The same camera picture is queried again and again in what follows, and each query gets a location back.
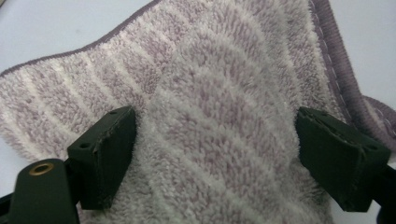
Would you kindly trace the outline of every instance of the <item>towel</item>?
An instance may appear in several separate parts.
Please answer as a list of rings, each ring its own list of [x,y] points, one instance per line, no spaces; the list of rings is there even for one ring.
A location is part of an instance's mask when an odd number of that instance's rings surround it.
[[[0,76],[0,134],[29,161],[132,105],[133,160],[82,223],[332,223],[298,160],[300,106],[396,151],[395,111],[361,95],[328,1],[162,0],[74,51]]]

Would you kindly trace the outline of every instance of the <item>black mount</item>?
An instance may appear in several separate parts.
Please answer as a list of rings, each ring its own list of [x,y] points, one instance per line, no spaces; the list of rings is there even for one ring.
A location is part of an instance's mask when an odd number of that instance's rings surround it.
[[[135,137],[130,106],[107,113],[67,149],[66,161],[37,161],[20,171],[14,193],[0,200],[0,224],[79,223],[76,203],[82,209],[109,208]]]
[[[296,130],[300,161],[344,211],[367,212],[372,200],[380,216],[396,223],[396,171],[390,150],[322,111],[301,107]]]

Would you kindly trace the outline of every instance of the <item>white surface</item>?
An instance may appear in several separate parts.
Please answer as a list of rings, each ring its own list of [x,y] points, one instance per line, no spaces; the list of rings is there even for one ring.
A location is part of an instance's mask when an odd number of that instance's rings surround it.
[[[0,71],[38,57],[81,48],[127,19],[149,0],[8,0],[0,8]],[[363,94],[396,108],[396,1],[331,0]],[[27,165],[0,139],[0,197],[12,192]],[[332,202],[335,223],[375,223],[344,213]]]

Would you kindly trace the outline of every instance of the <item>screw hole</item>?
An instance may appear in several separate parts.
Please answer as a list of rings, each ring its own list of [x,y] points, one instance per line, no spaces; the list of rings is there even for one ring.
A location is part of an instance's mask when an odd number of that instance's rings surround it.
[[[29,175],[43,175],[46,172],[52,170],[52,168],[53,164],[49,162],[38,164],[29,171]]]
[[[81,144],[81,145],[79,145],[79,147],[81,147],[81,148],[87,148],[87,147],[89,147],[91,144],[89,144],[89,143],[83,143],[83,144]]]

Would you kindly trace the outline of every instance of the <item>metal grommet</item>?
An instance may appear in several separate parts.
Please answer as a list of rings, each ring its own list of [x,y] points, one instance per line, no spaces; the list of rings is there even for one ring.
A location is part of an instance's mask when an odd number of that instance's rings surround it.
[[[29,171],[29,175],[43,175],[49,172],[50,170],[52,170],[52,168],[53,168],[53,164],[50,162],[41,163],[33,167]]]

